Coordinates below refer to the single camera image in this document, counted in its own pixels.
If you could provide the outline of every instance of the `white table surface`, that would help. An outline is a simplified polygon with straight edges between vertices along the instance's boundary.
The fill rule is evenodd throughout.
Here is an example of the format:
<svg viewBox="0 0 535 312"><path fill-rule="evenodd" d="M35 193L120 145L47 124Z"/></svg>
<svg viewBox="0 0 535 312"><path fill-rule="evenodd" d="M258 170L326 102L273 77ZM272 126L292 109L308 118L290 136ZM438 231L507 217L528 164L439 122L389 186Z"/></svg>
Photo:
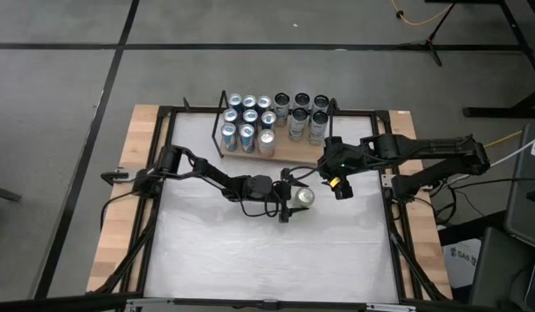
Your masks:
<svg viewBox="0 0 535 312"><path fill-rule="evenodd" d="M221 159L211 139L214 117L178 114L173 144L230 176L266 174L275 180L282 168L297 165ZM335 117L334 135L359 144L372 135L370 119ZM182 159L179 172L189 171ZM354 197L340 201L321 181L318 174L303 181L315 192L315 203L280 224L277 218L246 217L238 203L200 179L168 180L145 296L397 303L378 172L350 176ZM245 207L263 211L259 203Z"/></svg>

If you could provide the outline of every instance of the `wooden tray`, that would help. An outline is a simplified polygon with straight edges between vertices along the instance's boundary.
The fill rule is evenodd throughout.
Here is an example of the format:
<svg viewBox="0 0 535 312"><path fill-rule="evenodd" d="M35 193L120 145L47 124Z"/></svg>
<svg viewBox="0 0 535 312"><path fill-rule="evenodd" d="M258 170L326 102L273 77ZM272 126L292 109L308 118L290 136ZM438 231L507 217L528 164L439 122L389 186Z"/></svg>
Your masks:
<svg viewBox="0 0 535 312"><path fill-rule="evenodd" d="M310 165L317 165L317 160L323 155L323 144L319 146L313 146L310 144L309 128L304 129L302 140L293 141L288 137L288 127L290 120L286 123L285 127L275 128L275 154L272 157L266 158L259 155L258 142L255 142L255 148L252 153L246 153L242 150L240 144L240 138L238 138L238 148L234 152L227 151L223 141L219 142L221 146L221 152L225 156L241 157L248 159L268 159L278 161L291 161L306 163Z"/></svg>

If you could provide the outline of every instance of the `yellow cable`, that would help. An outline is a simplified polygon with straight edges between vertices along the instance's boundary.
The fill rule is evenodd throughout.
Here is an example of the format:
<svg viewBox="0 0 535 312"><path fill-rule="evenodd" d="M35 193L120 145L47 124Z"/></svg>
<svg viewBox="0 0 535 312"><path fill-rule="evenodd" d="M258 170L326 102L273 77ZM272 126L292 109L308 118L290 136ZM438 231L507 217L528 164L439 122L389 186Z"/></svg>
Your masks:
<svg viewBox="0 0 535 312"><path fill-rule="evenodd" d="M520 130L520 131L517 131L517 132L515 132L515 133L512 133L512 134L508 134L507 136L505 136L505 137L502 138L502 139L498 139L498 140L495 140L495 141L493 141L493 142L491 142L491 143L489 143L489 144L484 145L484 148L488 148L488 147L491 147L491 146L495 146L495 145L497 145L497 144L500 144L500 143L502 143L502 142L504 142L504 141L506 141L506 140L509 140L509 139L511 139L511 138L513 138L513 137L515 137L515 136L518 136L518 135L520 135L520 134L521 134L521 130Z"/></svg>
<svg viewBox="0 0 535 312"><path fill-rule="evenodd" d="M394 5L396 13L398 13L400 10L398 10L398 6L396 6L395 0L390 0L390 1L392 1L392 5ZM421 25L423 25L423 24L430 23L430 22L432 22L435 18L437 18L437 17L439 17L439 16L445 14L445 13L448 11L448 9L450 9L451 6L452 6L452 4L448 5L448 6L447 6L441 13L439 13L439 14L437 14L437 15L431 17L431 18L429 18L429 19L426 20L426 21L419 22L419 23L412 23L412 22L410 22L409 20L406 19L406 17L404 17L403 14L400 14L400 18L402 19L402 21L404 21L404 22L405 22L406 24L408 24L408 25L412 25L412 26L421 26Z"/></svg>

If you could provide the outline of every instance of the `silver can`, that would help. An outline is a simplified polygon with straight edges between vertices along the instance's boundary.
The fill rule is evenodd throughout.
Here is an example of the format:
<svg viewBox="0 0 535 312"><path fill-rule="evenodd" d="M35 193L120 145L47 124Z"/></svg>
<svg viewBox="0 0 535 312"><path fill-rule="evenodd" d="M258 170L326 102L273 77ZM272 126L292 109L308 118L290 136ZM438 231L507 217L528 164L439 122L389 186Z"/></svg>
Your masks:
<svg viewBox="0 0 535 312"><path fill-rule="evenodd" d="M253 109L248 109L242 114L242 119L244 120L245 124L255 128L256 124L258 123L258 112Z"/></svg>
<svg viewBox="0 0 535 312"><path fill-rule="evenodd" d="M273 112L265 112L261 115L261 130L270 129L275 132L277 116Z"/></svg>
<svg viewBox="0 0 535 312"><path fill-rule="evenodd" d="M256 97L253 95L247 95L244 100L242 101L244 104L244 111L247 111L248 109L256 109Z"/></svg>
<svg viewBox="0 0 535 312"><path fill-rule="evenodd" d="M256 111L258 112L258 115L263 115L269 110L269 108L271 108L271 99L269 96L261 96L258 100L258 104L256 105Z"/></svg>
<svg viewBox="0 0 535 312"><path fill-rule="evenodd" d="M315 99L313 99L313 105L311 106L311 112L310 112L311 118L313 118L313 115L318 111L327 113L328 108L329 108L329 98L322 94L316 96Z"/></svg>
<svg viewBox="0 0 535 312"><path fill-rule="evenodd" d="M263 157L272 157L275 154L275 133L272 130L265 129L259 133L258 150Z"/></svg>
<svg viewBox="0 0 535 312"><path fill-rule="evenodd" d="M288 108L290 107L290 97L284 93L275 95L275 102L273 104L273 111L277 116L275 126L284 127L288 121Z"/></svg>
<svg viewBox="0 0 535 312"><path fill-rule="evenodd" d="M233 109L233 108L226 109L223 112L223 119L225 120L225 122L230 122L236 125L237 119L238 119L238 113L236 112L236 109Z"/></svg>
<svg viewBox="0 0 535 312"><path fill-rule="evenodd" d="M242 150L246 153L253 152L253 134L256 130L247 124L242 125L240 128L240 143L242 143Z"/></svg>
<svg viewBox="0 0 535 312"><path fill-rule="evenodd" d="M225 144L226 150L229 152L236 151L236 126L227 122L221 127L221 133L223 134L223 144Z"/></svg>
<svg viewBox="0 0 535 312"><path fill-rule="evenodd" d="M294 97L294 109L303 108L307 112L310 110L310 96L304 93L296 94Z"/></svg>
<svg viewBox="0 0 535 312"><path fill-rule="evenodd" d="M292 110L290 117L290 127L288 129L288 136L291 140L301 140L303 137L303 130L308 123L308 112L303 108L296 108Z"/></svg>
<svg viewBox="0 0 535 312"><path fill-rule="evenodd" d="M229 108L236 110L238 114L244 112L244 104L242 104L242 96L240 94L229 95Z"/></svg>
<svg viewBox="0 0 535 312"><path fill-rule="evenodd" d="M322 145L325 140L325 129L329 123L329 116L322 111L318 111L311 117L310 123L310 144Z"/></svg>
<svg viewBox="0 0 535 312"><path fill-rule="evenodd" d="M302 208L310 208L316 200L316 194L307 187L300 187L294 195L294 202Z"/></svg>

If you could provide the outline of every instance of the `dark can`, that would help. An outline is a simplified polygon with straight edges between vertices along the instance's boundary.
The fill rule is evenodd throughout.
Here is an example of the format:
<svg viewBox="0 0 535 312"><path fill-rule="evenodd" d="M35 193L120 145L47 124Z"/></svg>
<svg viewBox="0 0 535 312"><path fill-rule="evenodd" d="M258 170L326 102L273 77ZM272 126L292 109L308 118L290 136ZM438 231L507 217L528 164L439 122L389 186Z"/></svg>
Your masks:
<svg viewBox="0 0 535 312"><path fill-rule="evenodd" d="M258 151L262 157L275 154L275 133L270 129L262 130L258 135Z"/></svg>
<svg viewBox="0 0 535 312"><path fill-rule="evenodd" d="M269 110L269 108L271 108L271 99L269 96L261 96L258 100L258 104L256 105L256 111L258 111L258 115L263 115Z"/></svg>
<svg viewBox="0 0 535 312"><path fill-rule="evenodd" d="M325 129L329 123L329 116L327 113L317 111L313 117L311 117L310 123L310 144L322 145L325 140Z"/></svg>
<svg viewBox="0 0 535 312"><path fill-rule="evenodd" d="M223 143L225 144L226 150L229 152L236 151L236 126L233 123L227 122L221 127L221 133L223 134Z"/></svg>
<svg viewBox="0 0 535 312"><path fill-rule="evenodd" d="M295 108L292 110L290 117L290 127L288 136L291 140L301 140L303 137L303 130L308 123L308 112L303 108Z"/></svg>
<svg viewBox="0 0 535 312"><path fill-rule="evenodd" d="M261 130L270 129L275 131L277 116L273 112L265 112L261 115Z"/></svg>
<svg viewBox="0 0 535 312"><path fill-rule="evenodd" d="M245 124L255 128L256 124L258 123L258 112L253 109L248 109L242 114L242 119L244 120Z"/></svg>
<svg viewBox="0 0 535 312"><path fill-rule="evenodd" d="M236 125L237 124L237 119L238 119L238 113L233 108L226 109L223 112L223 119L225 120L225 123L226 122L230 122L230 123Z"/></svg>
<svg viewBox="0 0 535 312"><path fill-rule="evenodd" d="M254 127L244 124L240 128L240 140L242 143L242 150L246 153L252 153L253 152L253 141L254 141L254 133L256 130Z"/></svg>
<svg viewBox="0 0 535 312"><path fill-rule="evenodd" d="M313 105L311 106L311 112L310 112L311 118L313 118L313 115L318 111L327 113L328 108L329 108L329 98L322 94L316 96L315 99L313 99Z"/></svg>
<svg viewBox="0 0 535 312"><path fill-rule="evenodd" d="M273 111L277 116L275 126L284 127L288 121L288 108L290 107L290 97L284 93L275 95L275 103L273 104Z"/></svg>
<svg viewBox="0 0 535 312"><path fill-rule="evenodd" d="M234 109L238 114L244 112L244 105L242 104L242 96L240 94L229 95L229 108Z"/></svg>
<svg viewBox="0 0 535 312"><path fill-rule="evenodd" d="M242 101L244 103L244 111L247 111L248 109L256 109L256 97L253 95L247 95L244 100Z"/></svg>
<svg viewBox="0 0 535 312"><path fill-rule="evenodd" d="M310 96L307 94L296 94L294 97L294 109L303 108L307 112L310 110Z"/></svg>

